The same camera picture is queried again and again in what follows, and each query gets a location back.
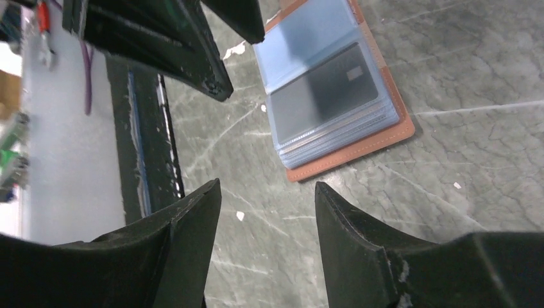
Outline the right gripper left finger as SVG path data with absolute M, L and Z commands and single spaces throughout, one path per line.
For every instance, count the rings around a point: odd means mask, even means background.
M 1 236 L 2 307 L 204 307 L 218 179 L 91 242 Z

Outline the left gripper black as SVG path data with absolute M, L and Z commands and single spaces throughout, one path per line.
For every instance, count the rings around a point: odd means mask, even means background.
M 264 41 L 258 0 L 202 0 L 250 44 Z M 234 88 L 199 1 L 63 1 L 62 26 L 104 54 L 225 101 Z

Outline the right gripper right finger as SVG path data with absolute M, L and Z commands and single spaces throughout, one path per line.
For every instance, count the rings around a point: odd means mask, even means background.
M 432 243 L 315 186 L 330 307 L 542 307 L 543 234 L 472 232 Z

